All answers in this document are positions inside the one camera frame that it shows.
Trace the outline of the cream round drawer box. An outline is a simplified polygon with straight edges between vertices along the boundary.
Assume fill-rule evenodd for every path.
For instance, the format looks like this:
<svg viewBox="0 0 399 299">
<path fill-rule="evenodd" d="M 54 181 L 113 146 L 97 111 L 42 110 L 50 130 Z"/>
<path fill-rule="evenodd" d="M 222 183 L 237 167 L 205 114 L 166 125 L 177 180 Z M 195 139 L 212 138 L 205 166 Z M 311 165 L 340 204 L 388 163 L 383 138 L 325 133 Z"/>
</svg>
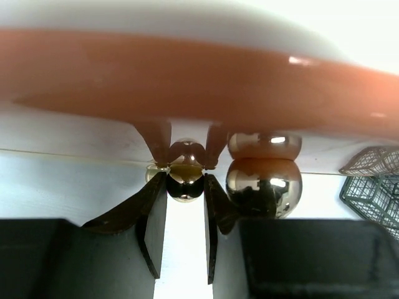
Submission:
<svg viewBox="0 0 399 299">
<path fill-rule="evenodd" d="M 157 171 L 171 216 L 200 175 L 278 214 L 354 219 L 353 157 L 398 153 L 397 1 L 2 1 L 1 217 L 82 224 Z"/>
</svg>

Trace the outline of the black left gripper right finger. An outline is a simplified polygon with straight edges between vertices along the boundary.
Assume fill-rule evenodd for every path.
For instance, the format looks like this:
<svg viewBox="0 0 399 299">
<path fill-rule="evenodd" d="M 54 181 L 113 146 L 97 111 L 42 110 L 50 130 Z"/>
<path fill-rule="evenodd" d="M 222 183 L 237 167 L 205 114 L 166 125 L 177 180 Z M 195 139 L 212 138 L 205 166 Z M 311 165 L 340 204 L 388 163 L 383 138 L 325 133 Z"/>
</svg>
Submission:
<svg viewBox="0 0 399 299">
<path fill-rule="evenodd" d="M 215 298 L 397 298 L 398 242 L 367 221 L 252 216 L 204 178 Z"/>
</svg>

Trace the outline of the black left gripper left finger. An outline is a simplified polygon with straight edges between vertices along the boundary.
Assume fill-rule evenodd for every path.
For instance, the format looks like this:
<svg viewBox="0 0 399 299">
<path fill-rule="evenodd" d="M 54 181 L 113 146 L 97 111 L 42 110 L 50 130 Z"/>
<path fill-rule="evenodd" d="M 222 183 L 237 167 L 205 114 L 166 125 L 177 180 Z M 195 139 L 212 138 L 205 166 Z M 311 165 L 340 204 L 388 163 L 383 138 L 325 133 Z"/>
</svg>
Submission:
<svg viewBox="0 0 399 299">
<path fill-rule="evenodd" d="M 1 221 L 2 298 L 152 298 L 160 277 L 166 174 L 77 226 L 65 219 Z"/>
</svg>

